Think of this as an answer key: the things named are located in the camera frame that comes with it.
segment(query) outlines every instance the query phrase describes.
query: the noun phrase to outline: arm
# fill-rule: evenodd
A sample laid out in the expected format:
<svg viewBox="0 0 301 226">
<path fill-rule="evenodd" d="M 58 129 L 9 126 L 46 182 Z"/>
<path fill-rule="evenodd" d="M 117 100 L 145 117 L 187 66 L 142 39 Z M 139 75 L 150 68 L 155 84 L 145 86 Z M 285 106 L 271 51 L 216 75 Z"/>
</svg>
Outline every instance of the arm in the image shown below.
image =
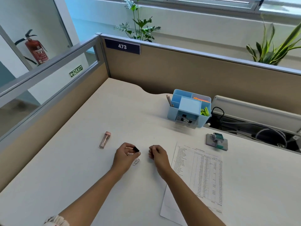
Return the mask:
<svg viewBox="0 0 301 226">
<path fill-rule="evenodd" d="M 158 173 L 170 188 L 188 226 L 225 226 L 174 172 L 160 145 L 150 146 L 148 155 L 155 161 Z"/>
<path fill-rule="evenodd" d="M 122 144 L 115 153 L 112 168 L 59 214 L 68 221 L 70 226 L 90 226 L 92 224 L 113 186 L 140 155 L 140 152 L 133 151 L 133 147 L 133 144 Z"/>
</svg>

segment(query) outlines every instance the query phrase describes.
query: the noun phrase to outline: green exit sign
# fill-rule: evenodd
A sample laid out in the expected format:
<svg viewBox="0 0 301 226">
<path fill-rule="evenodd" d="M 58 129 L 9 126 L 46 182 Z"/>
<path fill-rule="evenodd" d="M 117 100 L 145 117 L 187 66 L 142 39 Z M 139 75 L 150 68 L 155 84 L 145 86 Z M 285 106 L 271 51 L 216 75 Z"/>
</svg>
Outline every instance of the green exit sign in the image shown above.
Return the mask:
<svg viewBox="0 0 301 226">
<path fill-rule="evenodd" d="M 78 66 L 77 68 L 75 68 L 73 71 L 71 71 L 69 73 L 70 77 L 74 77 L 76 74 L 78 74 L 80 71 L 82 71 L 83 68 L 82 68 L 82 65 Z"/>
</svg>

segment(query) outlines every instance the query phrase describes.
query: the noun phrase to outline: blue desk organizer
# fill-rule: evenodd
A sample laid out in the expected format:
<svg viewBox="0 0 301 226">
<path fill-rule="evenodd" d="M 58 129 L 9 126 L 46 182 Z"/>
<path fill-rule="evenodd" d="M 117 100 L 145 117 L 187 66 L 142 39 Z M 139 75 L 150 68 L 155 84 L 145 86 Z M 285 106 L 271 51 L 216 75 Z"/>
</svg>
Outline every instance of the blue desk organizer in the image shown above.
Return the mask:
<svg viewBox="0 0 301 226">
<path fill-rule="evenodd" d="M 194 97 L 210 103 L 193 99 Z M 207 96 L 175 89 L 171 103 L 173 104 L 173 107 L 169 108 L 167 118 L 177 121 L 177 117 L 182 117 L 184 115 L 187 119 L 196 121 L 194 128 L 203 127 L 211 116 L 211 98 Z M 209 110 L 209 117 L 201 115 L 201 109 L 205 109 L 205 107 Z"/>
</svg>

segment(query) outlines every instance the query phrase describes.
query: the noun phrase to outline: brown partition panel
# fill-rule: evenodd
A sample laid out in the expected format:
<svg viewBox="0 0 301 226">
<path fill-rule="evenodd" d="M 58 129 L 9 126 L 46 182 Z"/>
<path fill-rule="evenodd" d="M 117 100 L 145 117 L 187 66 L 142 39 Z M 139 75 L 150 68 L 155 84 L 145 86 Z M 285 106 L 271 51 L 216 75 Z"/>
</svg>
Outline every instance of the brown partition panel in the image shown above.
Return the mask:
<svg viewBox="0 0 301 226">
<path fill-rule="evenodd" d="M 0 191 L 107 80 L 105 64 L 63 97 L 0 154 Z"/>
<path fill-rule="evenodd" d="M 141 55 L 106 47 L 105 51 L 112 78 L 149 93 L 181 89 L 301 114 L 300 75 L 145 45 Z"/>
</svg>

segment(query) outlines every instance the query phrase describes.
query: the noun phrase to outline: hand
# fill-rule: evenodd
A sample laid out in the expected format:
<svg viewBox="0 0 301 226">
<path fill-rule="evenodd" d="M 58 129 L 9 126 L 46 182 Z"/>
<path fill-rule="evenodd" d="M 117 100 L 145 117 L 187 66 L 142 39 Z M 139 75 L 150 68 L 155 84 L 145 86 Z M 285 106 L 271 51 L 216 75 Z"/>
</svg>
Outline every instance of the hand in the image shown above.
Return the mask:
<svg viewBox="0 0 301 226">
<path fill-rule="evenodd" d="M 135 147 L 135 145 L 123 143 L 115 153 L 111 170 L 117 172 L 120 177 L 122 177 L 122 175 L 128 171 L 133 161 L 141 154 L 140 152 L 135 153 L 135 151 L 132 149 L 133 147 Z"/>
<path fill-rule="evenodd" d="M 160 145 L 152 145 L 149 147 L 148 156 L 155 161 L 157 171 L 164 180 L 173 171 L 169 164 L 166 151 Z"/>
</svg>

